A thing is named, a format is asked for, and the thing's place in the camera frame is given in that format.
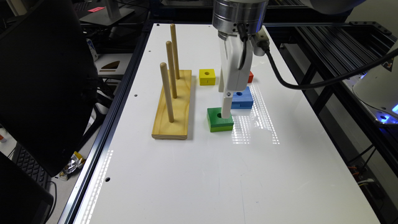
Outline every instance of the black cable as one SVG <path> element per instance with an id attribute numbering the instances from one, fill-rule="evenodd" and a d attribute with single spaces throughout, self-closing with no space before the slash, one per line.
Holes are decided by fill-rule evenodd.
<path id="1" fill-rule="evenodd" d="M 381 211 L 381 209 L 383 208 L 383 206 L 384 206 L 384 200 L 383 200 L 383 198 L 381 199 L 381 206 L 380 206 L 380 208 L 379 208 L 379 212 Z"/>
<path id="2" fill-rule="evenodd" d="M 127 4 L 130 4 L 130 3 L 134 2 L 134 1 L 140 1 L 140 0 L 132 0 L 132 1 L 128 1 L 128 2 L 123 2 L 122 4 L 124 4 L 124 5 L 119 6 L 119 8 L 122 8 L 123 6 L 125 6 Z"/>
<path id="3" fill-rule="evenodd" d="M 284 87 L 291 88 L 293 90 L 310 90 L 310 89 L 314 89 L 314 88 L 320 88 L 320 87 L 324 87 L 324 86 L 327 86 L 327 85 L 335 84 L 335 83 L 343 81 L 343 80 L 345 80 L 345 79 L 347 79 L 349 77 L 353 77 L 353 76 L 358 75 L 360 73 L 366 72 L 369 69 L 374 68 L 374 67 L 382 64 L 383 62 L 385 62 L 385 61 L 387 61 L 387 60 L 389 60 L 391 58 L 394 58 L 395 56 L 398 55 L 398 49 L 395 49 L 391 53 L 388 53 L 385 56 L 383 56 L 383 57 L 381 57 L 381 58 L 379 58 L 377 60 L 374 60 L 373 62 L 371 62 L 371 63 L 369 63 L 367 65 L 364 65 L 364 66 L 362 66 L 360 68 L 357 68 L 357 69 L 355 69 L 353 71 L 347 72 L 346 74 L 340 75 L 338 77 L 331 78 L 329 80 L 325 80 L 325 81 L 318 82 L 318 83 L 313 83 L 313 84 L 292 85 L 292 84 L 289 84 L 289 83 L 285 82 L 285 80 L 283 80 L 283 78 L 281 77 L 281 75 L 280 75 L 280 73 L 279 73 L 279 71 L 278 71 L 278 69 L 277 69 L 277 67 L 275 65 L 274 59 L 272 58 L 272 55 L 269 52 L 269 47 L 267 46 L 266 48 L 263 48 L 262 42 L 260 43 L 260 46 L 266 52 L 266 54 L 268 56 L 268 59 L 269 59 L 269 62 L 271 63 L 271 67 L 272 67 L 272 69 L 273 69 L 273 71 L 275 73 L 276 78 L 280 82 L 280 84 L 282 84 Z"/>
<path id="4" fill-rule="evenodd" d="M 372 158 L 374 152 L 376 152 L 376 148 L 374 148 L 374 150 L 373 150 L 373 152 L 371 153 L 371 155 L 368 157 L 368 159 L 366 160 L 366 162 L 363 164 L 363 166 L 362 166 L 362 168 L 361 168 L 361 170 L 360 170 L 360 172 L 359 172 L 358 175 L 361 175 L 361 174 L 365 171 L 365 167 L 366 167 L 366 165 L 368 164 L 369 160 L 371 160 L 371 158 Z"/>
<path id="5" fill-rule="evenodd" d="M 54 181 L 47 181 L 47 183 L 53 183 L 54 184 L 54 187 L 55 187 L 55 197 L 54 197 L 54 204 L 53 204 L 53 206 L 52 206 L 52 208 L 51 208 L 51 212 L 49 213 L 49 215 L 48 215 L 48 217 L 47 217 L 47 219 L 46 219 L 46 221 L 45 222 L 47 222 L 49 219 L 50 219 L 50 217 L 51 217 L 51 215 L 53 214 L 53 212 L 54 212 L 54 210 L 55 210 L 55 206 L 57 205 L 57 184 L 54 182 Z"/>
<path id="6" fill-rule="evenodd" d="M 391 224 L 394 224 L 397 220 L 398 220 L 398 217 L 394 221 L 392 221 Z"/>
<path id="7" fill-rule="evenodd" d="M 242 51 L 242 57 L 241 57 L 241 63 L 239 65 L 239 70 L 242 70 L 244 62 L 246 61 L 246 46 L 247 46 L 247 42 L 249 39 L 248 36 L 248 32 L 244 26 L 244 24 L 238 24 L 238 26 L 236 27 L 238 28 L 238 33 L 239 33 L 239 38 L 242 40 L 243 42 L 243 51 Z"/>
<path id="8" fill-rule="evenodd" d="M 242 51 L 242 57 L 241 57 L 241 64 L 239 65 L 239 70 L 242 70 L 244 62 L 246 60 L 246 45 L 247 45 L 247 39 L 243 40 L 243 51 Z"/>
<path id="9" fill-rule="evenodd" d="M 373 144 L 371 144 L 367 149 L 365 149 L 363 152 L 361 152 L 359 155 L 357 155 L 356 157 L 352 158 L 352 160 L 348 161 L 348 163 L 352 163 L 354 161 L 356 161 L 357 159 L 359 159 L 361 156 L 363 156 L 363 154 L 367 153 L 369 150 L 371 150 L 373 147 Z"/>
<path id="10" fill-rule="evenodd" d="M 145 6 L 138 6 L 138 5 L 128 4 L 128 3 L 121 2 L 121 1 L 116 1 L 116 2 L 117 2 L 117 3 L 120 3 L 120 4 L 124 4 L 124 6 L 125 6 L 125 5 L 128 5 L 128 6 L 143 7 L 144 9 L 149 10 L 149 8 L 148 8 L 148 7 L 145 7 Z"/>
<path id="11" fill-rule="evenodd" d="M 8 154 L 7 158 L 10 158 L 10 156 L 12 155 L 12 153 L 14 153 L 15 149 L 13 149 L 10 154 Z"/>

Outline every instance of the blue light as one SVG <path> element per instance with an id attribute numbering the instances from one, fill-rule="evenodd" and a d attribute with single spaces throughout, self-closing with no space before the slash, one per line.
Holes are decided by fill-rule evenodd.
<path id="1" fill-rule="evenodd" d="M 385 119 L 381 118 L 380 120 L 383 123 L 385 123 L 390 118 L 390 116 L 382 116 L 382 117 L 385 117 Z"/>
<path id="2" fill-rule="evenodd" d="M 392 109 L 392 112 L 394 112 L 394 113 L 398 114 L 398 105 L 397 105 L 397 106 L 395 106 L 395 107 Z"/>

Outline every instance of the yellow block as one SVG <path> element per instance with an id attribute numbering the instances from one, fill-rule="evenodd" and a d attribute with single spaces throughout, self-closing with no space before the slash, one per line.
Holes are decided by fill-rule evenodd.
<path id="1" fill-rule="evenodd" d="M 157 105 L 152 138 L 185 140 L 188 137 L 189 102 L 191 95 L 191 70 L 180 70 L 180 79 L 176 80 L 177 98 L 172 98 L 174 122 L 167 116 L 164 89 L 160 93 Z"/>
<path id="2" fill-rule="evenodd" d="M 199 69 L 199 85 L 215 85 L 216 74 L 214 69 Z"/>

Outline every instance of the wooden peg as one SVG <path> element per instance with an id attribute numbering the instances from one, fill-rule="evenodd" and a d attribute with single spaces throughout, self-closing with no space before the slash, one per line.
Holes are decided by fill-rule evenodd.
<path id="1" fill-rule="evenodd" d="M 172 33 L 175 78 L 176 79 L 180 79 L 180 66 L 178 65 L 177 35 L 176 35 L 176 32 L 175 32 L 175 25 L 174 24 L 170 25 L 170 30 L 171 30 L 171 33 Z"/>
<path id="2" fill-rule="evenodd" d="M 172 43 L 170 41 L 166 42 L 167 50 L 167 60 L 169 61 L 169 71 L 170 71 L 170 82 L 172 86 L 172 96 L 174 99 L 177 98 L 177 87 L 175 84 L 175 73 L 174 73 L 174 63 L 173 63 L 173 49 Z"/>
<path id="3" fill-rule="evenodd" d="M 170 85 L 169 76 L 167 75 L 167 65 L 166 63 L 160 63 L 160 72 L 162 74 L 164 96 L 166 99 L 167 114 L 169 115 L 169 122 L 174 122 L 173 105 L 172 98 L 170 96 Z"/>

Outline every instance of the green block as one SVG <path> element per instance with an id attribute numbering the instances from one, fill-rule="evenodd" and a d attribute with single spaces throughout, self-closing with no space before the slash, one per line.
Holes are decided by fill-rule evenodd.
<path id="1" fill-rule="evenodd" d="M 231 131 L 234 126 L 232 115 L 227 119 L 221 118 L 221 108 L 207 108 L 207 122 L 210 132 Z"/>
<path id="2" fill-rule="evenodd" d="M 234 126 L 224 126 L 224 127 L 215 127 L 215 128 L 210 128 L 210 132 L 217 132 L 217 131 L 232 131 L 234 129 Z"/>

